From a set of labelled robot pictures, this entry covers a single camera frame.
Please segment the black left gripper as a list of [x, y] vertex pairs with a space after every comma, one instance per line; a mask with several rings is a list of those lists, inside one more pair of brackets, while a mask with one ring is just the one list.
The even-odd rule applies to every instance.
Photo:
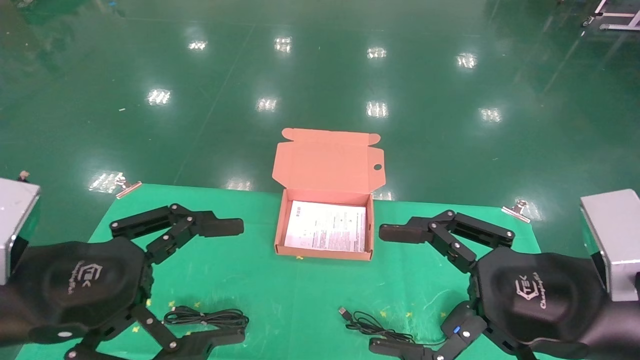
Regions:
[[133, 325], [152, 285], [146, 253], [123, 237], [30, 246], [1, 287], [1, 345], [110, 341]]

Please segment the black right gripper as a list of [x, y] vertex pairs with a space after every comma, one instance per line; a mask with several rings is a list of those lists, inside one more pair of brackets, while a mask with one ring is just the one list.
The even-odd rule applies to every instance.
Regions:
[[498, 248], [470, 272], [483, 335], [507, 354], [605, 360], [618, 356], [610, 297], [588, 259]]

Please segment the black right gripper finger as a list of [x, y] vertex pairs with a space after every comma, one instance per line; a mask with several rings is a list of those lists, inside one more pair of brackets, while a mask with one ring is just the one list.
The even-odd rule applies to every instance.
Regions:
[[431, 218], [412, 216], [405, 224], [382, 224], [378, 235], [385, 242], [430, 244], [463, 274], [473, 271], [477, 255], [459, 238], [490, 249], [511, 248], [515, 238], [512, 230], [454, 210]]
[[453, 328], [446, 332], [446, 340], [437, 350], [424, 344], [382, 338], [371, 339], [369, 350], [400, 360], [455, 360], [484, 333], [492, 336], [506, 335], [487, 322], [460, 322], [455, 323]]

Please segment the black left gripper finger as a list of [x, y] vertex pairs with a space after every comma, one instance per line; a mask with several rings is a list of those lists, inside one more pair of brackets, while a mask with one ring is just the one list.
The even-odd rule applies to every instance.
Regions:
[[238, 236], [244, 232], [240, 218], [218, 218], [212, 210], [190, 210], [178, 203], [117, 219], [110, 223], [112, 237], [129, 240], [162, 231], [146, 246], [149, 264], [162, 264], [194, 237]]
[[138, 322], [160, 345], [156, 360], [206, 360], [219, 346], [239, 344], [245, 340], [242, 328], [226, 328], [194, 332], [181, 338], [162, 324], [146, 306], [129, 306], [116, 312], [95, 312], [86, 306], [72, 306], [65, 310], [65, 320], [82, 327], [81, 342], [65, 354], [67, 360], [116, 360], [117, 356], [98, 352], [98, 346], [107, 338], [104, 327], [116, 326], [114, 336], [121, 332], [119, 326]]

